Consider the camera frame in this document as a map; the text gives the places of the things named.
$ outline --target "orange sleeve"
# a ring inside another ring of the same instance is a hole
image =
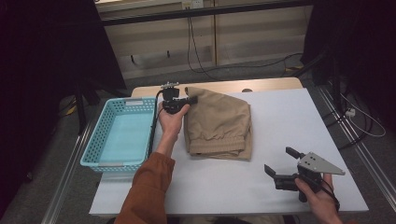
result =
[[[115,223],[166,223],[165,192],[175,161],[153,152],[136,171],[134,181]]]

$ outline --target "gray floor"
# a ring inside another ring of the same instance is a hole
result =
[[[239,65],[263,65],[265,63],[272,63],[276,60],[267,62],[253,62],[243,63]],[[287,66],[298,65],[298,56],[293,57],[287,61]],[[210,76],[220,80],[237,80],[237,79],[252,79],[252,78],[268,78],[280,77],[284,71],[284,64],[278,63],[267,67],[255,68],[224,68],[215,70],[209,73]],[[128,90],[131,92],[138,86],[160,85],[166,81],[178,81],[180,83],[187,82],[206,82],[213,81],[212,78],[205,74],[197,74],[192,71],[175,72],[172,74],[164,74],[152,77],[138,77],[127,80]],[[311,77],[305,75],[301,78],[304,86],[308,88],[312,99],[317,106],[320,115],[326,115],[331,110],[325,104],[323,98],[319,94],[320,88],[312,84]],[[99,106],[87,105],[87,115],[89,118],[97,117],[95,111],[100,110],[107,97],[111,97],[105,92],[99,92],[102,97],[102,102]],[[70,98],[63,99],[60,107],[67,104]],[[331,123],[334,120],[333,116],[329,116],[324,120],[325,123]],[[380,133],[381,130],[375,127],[374,132]],[[374,138],[367,136],[363,143],[369,148],[369,151],[378,162],[380,167],[388,176],[392,183],[396,183],[396,177],[392,174],[396,171],[393,165],[396,162],[396,154],[393,152],[396,147],[395,133],[387,130],[385,137]],[[338,124],[329,128],[335,144],[338,147],[348,143],[344,132]],[[68,163],[68,159],[72,154],[72,149],[78,140],[78,116],[74,113],[70,116],[59,119],[56,132],[49,142],[45,154],[37,164],[34,170],[34,180],[31,183],[23,184],[15,197],[14,201],[8,207],[7,212],[0,221],[3,223],[40,223],[50,205],[50,200],[55,192],[55,189],[61,180],[64,167]],[[389,205],[387,198],[382,193],[381,189],[376,184],[372,175],[367,170],[366,166],[360,159],[357,148],[349,147],[341,151],[346,165],[353,173],[353,177],[363,195],[364,200],[369,206],[370,211],[360,214],[342,215],[343,220],[350,220],[352,218],[359,221],[359,223],[396,223],[396,213]],[[72,184],[69,191],[66,192],[66,197],[59,216],[57,216],[57,223],[106,223],[106,219],[90,216],[89,209],[92,203],[93,195],[96,191],[96,185],[100,180],[100,175],[94,173],[92,170],[77,166],[76,171],[72,176]],[[316,223],[315,219],[310,214],[299,215],[301,223]]]

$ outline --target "blue plastic basket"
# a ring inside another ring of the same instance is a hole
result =
[[[153,97],[108,100],[80,164],[95,172],[135,172],[148,157],[154,104]]]

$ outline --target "khaki cloth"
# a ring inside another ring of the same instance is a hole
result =
[[[250,105],[235,97],[187,87],[189,97],[198,97],[184,116],[184,136],[191,155],[216,159],[251,158]]]

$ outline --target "white table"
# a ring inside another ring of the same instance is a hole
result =
[[[335,175],[335,194],[341,212],[362,212],[363,200],[315,105],[305,89],[238,92],[230,95],[251,105],[253,154],[251,161],[224,161],[192,157],[186,152],[183,131],[172,158],[177,161],[173,180],[166,193],[169,215],[270,215],[309,211],[300,203],[298,192],[275,189],[264,164],[280,175],[297,172],[297,160],[285,147],[307,153],[313,151],[337,165],[346,175]],[[154,144],[161,136],[160,124]],[[116,215],[131,187],[131,175],[104,174],[90,214]]]

